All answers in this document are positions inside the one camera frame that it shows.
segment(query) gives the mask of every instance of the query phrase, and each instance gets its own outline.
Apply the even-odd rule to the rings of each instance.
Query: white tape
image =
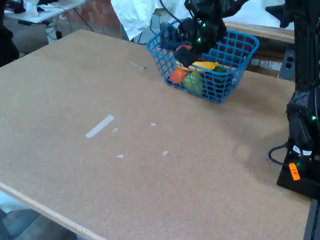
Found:
[[[112,122],[112,120],[115,119],[114,116],[109,115],[107,116],[102,122],[100,122],[97,126],[95,126],[94,128],[92,128],[92,130],[90,132],[88,132],[85,136],[87,138],[92,138],[95,135],[97,135],[104,127],[106,127],[109,123]]]

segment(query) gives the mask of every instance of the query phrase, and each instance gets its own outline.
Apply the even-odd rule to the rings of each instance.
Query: toy fruit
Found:
[[[174,70],[170,75],[170,81],[174,84],[182,84],[184,82],[185,76],[187,76],[188,73],[181,70],[180,68]]]
[[[179,61],[176,61],[175,64],[178,68],[186,71],[186,72],[205,72],[206,70],[214,70],[216,66],[219,65],[218,62],[211,61],[195,61],[191,66],[185,67]]]
[[[183,85],[189,92],[201,95],[204,89],[204,83],[202,75],[198,72],[192,72],[188,76],[186,76],[183,80]]]

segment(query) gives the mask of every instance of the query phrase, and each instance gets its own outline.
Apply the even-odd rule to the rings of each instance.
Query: wooden table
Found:
[[[214,104],[145,47],[80,30],[0,69],[0,189],[89,240],[301,240],[310,200],[267,161],[293,90],[246,72]]]

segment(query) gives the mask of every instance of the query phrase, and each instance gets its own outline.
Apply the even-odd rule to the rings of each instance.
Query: yellow fruit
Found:
[[[190,73],[184,78],[183,85],[189,90],[189,92],[196,95],[201,95],[204,89],[202,75],[195,71]]]
[[[176,66],[183,71],[187,72],[205,72],[207,70],[214,70],[219,63],[218,62],[211,62],[211,61],[195,61],[191,66],[185,67],[179,61],[175,62]]]

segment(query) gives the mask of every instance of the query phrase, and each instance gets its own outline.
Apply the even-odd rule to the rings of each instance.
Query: orange tag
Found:
[[[294,163],[289,163],[289,168],[294,181],[300,180],[300,175],[297,166]]]

